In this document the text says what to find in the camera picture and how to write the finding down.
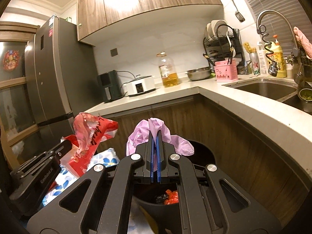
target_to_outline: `purple plastic bag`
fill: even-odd
[[[138,125],[136,125],[133,133],[129,136],[127,142],[127,156],[135,153],[137,145],[149,140],[149,131],[151,131],[155,140],[158,130],[161,130],[164,142],[174,145],[177,154],[184,156],[191,156],[194,154],[194,147],[189,141],[177,135],[170,135],[170,130],[161,119],[150,118],[149,121],[141,120]]]

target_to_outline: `yellow detergent bottle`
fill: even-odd
[[[286,77],[286,63],[283,58],[283,50],[280,46],[280,43],[277,39],[275,39],[275,43],[271,42],[271,47],[268,47],[270,50],[272,50],[274,53],[269,54],[268,56],[277,62],[278,72],[277,77],[279,78],[285,78]]]

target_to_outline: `black air fryer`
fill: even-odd
[[[97,80],[101,88],[104,103],[123,97],[116,70],[99,75]]]

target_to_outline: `wooden door frame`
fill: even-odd
[[[0,21],[0,42],[4,41],[17,41],[17,42],[27,42],[29,41],[40,26],[34,26],[24,23],[16,22],[6,22]],[[25,77],[14,78],[6,81],[0,82],[0,90],[7,89],[17,85],[26,84]],[[8,165],[11,169],[19,167],[20,164],[17,157],[12,151],[12,146],[26,138],[27,136],[38,131],[38,126],[32,125],[29,128],[21,131],[20,133],[14,135],[11,138],[7,138],[6,132],[4,131],[3,123],[0,118],[1,126],[1,145],[4,152],[4,156],[7,159]]]

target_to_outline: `metal bowl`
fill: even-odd
[[[302,89],[298,92],[298,97],[301,101],[302,108],[307,113],[312,113],[312,100],[306,100],[302,96],[312,97],[312,89]]]
[[[188,78],[191,81],[204,80],[210,77],[211,68],[205,67],[205,68],[192,69],[192,70],[188,70],[186,74],[188,75]]]

